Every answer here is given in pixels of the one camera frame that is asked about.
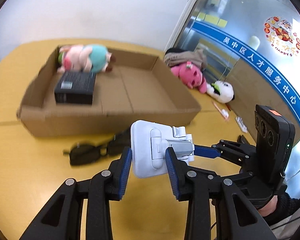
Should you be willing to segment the person's right hand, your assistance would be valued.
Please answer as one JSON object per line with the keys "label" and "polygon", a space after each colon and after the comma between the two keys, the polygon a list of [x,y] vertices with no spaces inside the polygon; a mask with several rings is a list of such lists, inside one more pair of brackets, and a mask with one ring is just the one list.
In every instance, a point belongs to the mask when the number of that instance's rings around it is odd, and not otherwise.
{"label": "person's right hand", "polygon": [[276,210],[277,196],[274,196],[263,208],[258,210],[262,217],[266,217]]}

